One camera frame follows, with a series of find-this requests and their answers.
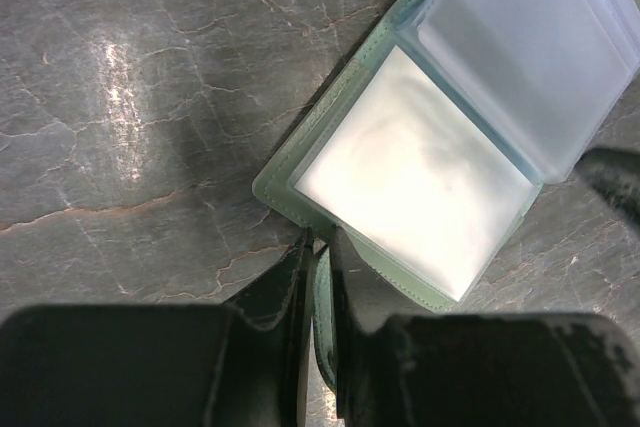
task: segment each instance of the gray marble countertop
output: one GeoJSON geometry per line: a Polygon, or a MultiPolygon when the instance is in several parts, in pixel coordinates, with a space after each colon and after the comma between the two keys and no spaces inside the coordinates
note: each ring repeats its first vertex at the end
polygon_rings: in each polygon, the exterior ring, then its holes
{"type": "MultiPolygon", "coordinates": [[[[0,318],[219,301],[271,265],[298,230],[251,182],[393,1],[3,0],[0,318]]],[[[640,147],[639,101],[595,142],[640,147]]],[[[456,310],[598,312],[640,343],[638,258],[571,178],[456,310]]]]}

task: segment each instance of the black object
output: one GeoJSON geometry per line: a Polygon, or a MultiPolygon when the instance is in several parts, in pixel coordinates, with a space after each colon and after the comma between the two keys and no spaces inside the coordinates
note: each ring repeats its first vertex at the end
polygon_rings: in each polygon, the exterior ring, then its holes
{"type": "MultiPolygon", "coordinates": [[[[640,156],[578,172],[636,229],[640,156]]],[[[222,305],[47,306],[0,328],[0,426],[302,426],[313,236],[222,305]]],[[[347,426],[640,425],[640,359],[595,315],[435,316],[330,243],[347,426]]]]}
{"type": "Polygon", "coordinates": [[[0,426],[304,425],[311,244],[223,305],[17,313],[0,329],[0,426]]]}
{"type": "Polygon", "coordinates": [[[611,321],[424,315],[382,286],[344,231],[331,249],[338,416],[348,426],[638,425],[640,360],[611,321]]]}
{"type": "Polygon", "coordinates": [[[580,177],[627,224],[640,233],[640,155],[636,152],[595,148],[576,165],[580,177]]]}

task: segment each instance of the stitching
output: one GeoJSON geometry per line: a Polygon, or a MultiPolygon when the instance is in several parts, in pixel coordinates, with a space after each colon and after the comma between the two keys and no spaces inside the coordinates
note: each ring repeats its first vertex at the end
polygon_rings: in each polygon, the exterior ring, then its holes
{"type": "MultiPolygon", "coordinates": [[[[623,35],[627,38],[627,40],[633,44],[636,49],[638,48],[638,43],[635,41],[635,39],[632,36],[632,38],[629,38],[629,29],[626,28],[626,23],[624,22],[624,16],[621,14],[619,8],[617,8],[616,5],[612,5],[612,1],[611,0],[604,0],[604,2],[610,6],[610,8],[613,10],[613,15],[615,17],[615,21],[616,23],[619,25],[619,27],[621,28],[621,30],[623,31],[623,35]]],[[[628,70],[632,71],[633,68],[631,66],[627,66],[628,70]]],[[[627,86],[629,85],[629,82],[631,81],[631,79],[633,78],[633,76],[631,76],[631,78],[629,78],[628,80],[625,80],[625,82],[623,83],[623,87],[620,90],[619,94],[616,96],[616,99],[620,98],[620,96],[624,93],[624,91],[626,90],[627,86]]],[[[613,106],[615,105],[615,102],[609,106],[608,109],[606,109],[604,111],[603,114],[600,115],[599,117],[599,121],[596,124],[596,127],[593,129],[593,131],[591,132],[591,137],[593,137],[593,134],[598,130],[598,127],[600,124],[602,124],[602,122],[604,121],[604,119],[607,117],[607,115],[609,115],[609,113],[611,112],[611,109],[613,108],[613,106]]]]}
{"type": "MultiPolygon", "coordinates": [[[[410,6],[410,4],[412,4],[415,0],[406,0],[404,1],[404,7],[403,8],[407,8],[410,6]]],[[[433,3],[436,0],[433,0],[430,4],[430,6],[427,8],[431,8],[431,6],[433,5],[433,3]]],[[[389,21],[389,19],[393,18],[394,15],[397,14],[397,12],[388,12],[388,16],[385,15],[383,16],[383,18],[380,20],[380,23],[376,26],[376,28],[373,30],[373,32],[371,32],[371,34],[369,35],[369,37],[373,36],[373,35],[377,35],[377,34],[382,34],[385,30],[388,30],[387,27],[387,22],[389,21]]],[[[369,54],[371,54],[377,47],[377,43],[372,43],[371,45],[367,45],[367,41],[365,40],[365,43],[362,46],[362,55],[360,56],[360,58],[362,60],[366,60],[367,57],[369,56],[369,54]]],[[[361,52],[357,52],[352,61],[355,59],[356,61],[358,60],[358,54],[361,52]]],[[[337,100],[338,96],[340,94],[338,94],[336,96],[336,98],[334,99],[333,102],[331,102],[331,104],[329,104],[328,106],[326,106],[324,108],[324,112],[322,113],[321,116],[319,116],[318,122],[320,122],[320,120],[329,113],[329,111],[331,110],[331,107],[333,107],[333,105],[335,104],[335,101],[337,100]]],[[[316,104],[316,106],[320,106],[322,103],[322,100],[316,104]]],[[[336,123],[339,122],[338,119],[343,119],[342,114],[344,113],[345,110],[347,109],[351,109],[353,107],[353,104],[345,104],[344,106],[339,107],[338,109],[336,109],[335,113],[334,113],[334,118],[330,121],[329,125],[327,126],[325,133],[321,134],[321,137],[319,137],[319,139],[325,139],[328,136],[333,135],[334,131],[332,130],[335,126],[336,123]]],[[[273,183],[273,181],[275,180],[275,177],[278,175],[278,173],[285,167],[285,165],[287,165],[289,163],[289,161],[291,160],[291,156],[293,155],[293,151],[290,152],[284,159],[283,161],[280,163],[280,165],[278,166],[278,168],[273,172],[273,174],[271,176],[269,176],[267,178],[267,181],[265,183],[264,189],[263,189],[263,194],[264,196],[275,206],[279,207],[280,209],[282,209],[282,211],[286,212],[287,214],[289,214],[291,217],[293,217],[294,219],[297,219],[299,222],[302,223],[302,225],[304,226],[310,226],[313,227],[315,230],[317,230],[318,232],[320,232],[321,234],[323,234],[326,238],[329,237],[329,232],[323,228],[319,228],[316,225],[314,225],[314,223],[310,222],[304,215],[300,214],[299,212],[294,212],[293,210],[289,209],[288,207],[286,207],[285,205],[283,205],[281,202],[279,202],[278,200],[274,199],[268,192],[271,184],[273,183]]],[[[389,254],[387,254],[386,252],[384,252],[380,247],[376,246],[375,244],[373,244],[370,240],[368,240],[367,245],[372,248],[374,251],[377,251],[379,254],[384,255],[384,257],[389,260],[393,265],[395,265],[396,267],[399,267],[403,272],[405,272],[408,275],[411,275],[412,277],[415,277],[415,274],[411,273],[410,271],[407,271],[407,268],[402,266],[401,264],[399,264],[394,258],[390,257],[389,254]]],[[[378,272],[378,274],[380,274],[382,277],[384,277],[389,283],[391,283],[392,285],[394,285],[398,290],[400,290],[401,292],[403,292],[405,295],[407,295],[409,298],[413,299],[413,300],[417,300],[418,302],[420,302],[423,305],[426,305],[427,307],[429,307],[430,309],[433,310],[439,310],[441,309],[445,304],[440,303],[440,304],[432,304],[430,302],[427,302],[425,299],[423,299],[421,296],[409,291],[406,287],[400,285],[398,282],[396,282],[395,280],[389,278],[389,276],[387,274],[385,274],[384,272],[381,272],[379,269],[377,269],[374,266],[370,266],[371,268],[373,268],[376,272],[378,272]]],[[[439,293],[437,290],[435,290],[433,287],[431,287],[430,285],[425,284],[423,281],[420,281],[421,285],[423,287],[425,287],[428,291],[430,291],[431,293],[435,293],[437,295],[442,295],[441,293],[439,293]]]]}

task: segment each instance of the mint green card holder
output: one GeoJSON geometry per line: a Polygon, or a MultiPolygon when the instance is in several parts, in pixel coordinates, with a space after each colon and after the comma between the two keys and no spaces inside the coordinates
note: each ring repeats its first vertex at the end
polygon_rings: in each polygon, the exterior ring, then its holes
{"type": "MultiPolygon", "coordinates": [[[[294,185],[348,114],[349,109],[367,87],[391,49],[399,46],[536,185],[531,198],[523,204],[520,215],[502,242],[496,246],[497,252],[522,221],[547,179],[536,177],[535,169],[528,168],[529,163],[524,159],[526,155],[521,155],[522,153],[517,149],[511,149],[501,133],[494,130],[483,116],[477,114],[472,101],[470,102],[467,96],[461,94],[457,86],[451,87],[450,79],[434,67],[437,62],[428,59],[420,51],[421,47],[415,42],[415,36],[412,39],[411,35],[402,34],[407,26],[411,28],[415,20],[415,12],[424,1],[398,0],[391,7],[330,88],[255,179],[253,192],[259,200],[274,210],[300,226],[312,227],[318,237],[328,241],[332,226],[339,223],[339,219],[298,192],[294,185]]],[[[349,233],[361,257],[409,298],[434,312],[446,311],[454,304],[449,296],[411,269],[406,268],[377,244],[348,225],[342,225],[349,233]]]]}

